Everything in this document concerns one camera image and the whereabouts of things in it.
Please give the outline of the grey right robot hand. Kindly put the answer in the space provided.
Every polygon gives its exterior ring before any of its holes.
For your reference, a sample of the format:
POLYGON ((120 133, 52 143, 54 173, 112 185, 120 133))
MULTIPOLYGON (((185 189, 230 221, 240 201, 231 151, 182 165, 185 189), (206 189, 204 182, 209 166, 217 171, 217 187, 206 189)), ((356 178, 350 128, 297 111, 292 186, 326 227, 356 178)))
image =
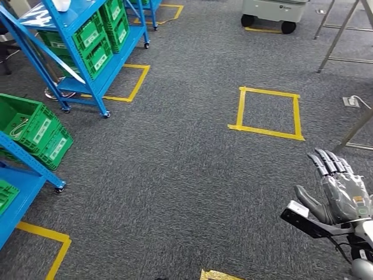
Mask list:
POLYGON ((296 185, 298 200, 321 223, 337 225, 358 219, 372 218, 372 199, 362 176, 354 174, 345 159, 319 148, 318 154, 307 154, 321 177, 327 204, 321 204, 309 195, 304 187, 296 185))

